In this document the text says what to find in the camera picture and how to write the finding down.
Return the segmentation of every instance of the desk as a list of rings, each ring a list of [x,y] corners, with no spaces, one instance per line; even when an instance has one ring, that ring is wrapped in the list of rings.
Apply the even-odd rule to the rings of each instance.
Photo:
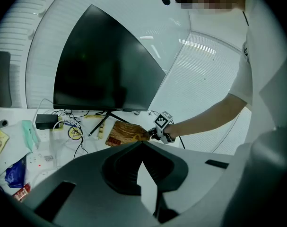
[[[40,109],[38,111],[39,114],[43,113],[51,113],[52,111],[55,111],[53,109]],[[36,112],[36,109],[13,109],[13,108],[0,108],[0,120],[7,120],[9,125],[14,125],[18,123],[21,120],[32,120],[33,116]],[[73,111],[73,114],[75,117],[84,115],[87,111]],[[88,115],[94,115],[97,111],[90,111]],[[154,127],[153,120],[155,118],[155,115],[152,113],[149,115],[148,112],[141,112],[139,115],[135,115],[133,112],[114,112],[115,115],[125,119],[126,121],[133,123],[133,124],[138,124],[141,125],[145,130],[149,130]],[[86,118],[81,118],[81,124],[88,130],[92,130],[98,123],[100,122],[100,119],[86,119]],[[104,137],[101,140],[84,140],[83,147],[89,152],[93,153],[96,152],[97,150],[103,150],[106,148],[109,148],[105,144],[105,141],[112,130],[112,127],[114,126],[116,122],[116,119],[109,117],[105,121],[104,125]],[[62,144],[66,140],[68,140],[68,135],[67,135],[67,129],[69,127],[66,126],[63,128],[62,131],[55,131],[51,132],[50,130],[37,130],[36,134],[41,141],[39,144],[38,149],[36,150],[35,147],[33,149],[33,152],[36,151],[42,151],[42,150],[49,150],[50,148],[50,142],[55,143],[55,144]],[[94,132],[92,136],[97,136],[98,130]],[[57,159],[58,159],[58,167],[61,167],[68,162],[70,162],[73,159],[75,150],[77,149],[79,145],[79,141],[73,141],[69,140],[67,142],[66,147],[62,147],[61,150],[58,151]],[[170,145],[179,147],[179,138],[176,139],[176,141]],[[77,151],[77,154],[75,157],[79,157],[83,154],[86,154],[86,152],[79,148]],[[44,178],[48,177],[49,174],[53,173],[56,171],[56,168],[52,169],[45,169],[43,171],[26,171],[26,180],[25,183],[32,183],[33,180],[35,179],[35,184],[34,186],[31,186],[32,188],[35,187],[40,181],[42,181]],[[5,192],[8,194],[14,194],[15,192],[18,191],[17,188],[9,188],[8,185],[5,183],[1,185],[2,188],[4,189]]]

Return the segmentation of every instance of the charger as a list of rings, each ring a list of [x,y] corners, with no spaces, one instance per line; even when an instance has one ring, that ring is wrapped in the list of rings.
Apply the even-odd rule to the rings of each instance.
[[[36,128],[38,130],[53,129],[54,125],[58,122],[57,114],[38,114],[35,120]]]

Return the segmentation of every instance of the wall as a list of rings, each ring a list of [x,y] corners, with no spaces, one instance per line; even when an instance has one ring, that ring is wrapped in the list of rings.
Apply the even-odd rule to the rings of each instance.
[[[240,51],[220,40],[192,32],[150,109],[168,111],[174,122],[194,117],[228,93],[238,71]],[[218,129],[182,137],[186,149],[234,154],[244,142],[251,112],[244,108]]]
[[[90,4],[118,20],[147,48],[167,73],[190,31],[188,11],[161,0],[55,0],[33,38],[26,68],[26,99],[30,108],[53,98],[57,65],[74,25]],[[81,77],[81,71],[71,72]]]
[[[9,82],[12,107],[26,108],[26,62],[45,9],[54,0],[16,0],[0,22],[0,51],[11,54]]]
[[[197,14],[189,10],[191,30],[204,33],[241,49],[246,40],[247,23],[242,11],[220,14]]]

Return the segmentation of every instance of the hand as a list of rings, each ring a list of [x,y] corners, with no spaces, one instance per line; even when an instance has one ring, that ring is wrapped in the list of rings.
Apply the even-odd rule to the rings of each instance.
[[[169,134],[172,140],[175,140],[178,137],[178,133],[176,131],[176,128],[173,124],[169,124],[164,129],[165,134]]]

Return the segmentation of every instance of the black monitor screen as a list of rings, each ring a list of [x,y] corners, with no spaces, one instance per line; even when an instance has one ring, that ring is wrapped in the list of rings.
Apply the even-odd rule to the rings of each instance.
[[[91,5],[63,48],[54,108],[144,111],[164,77],[136,37]]]

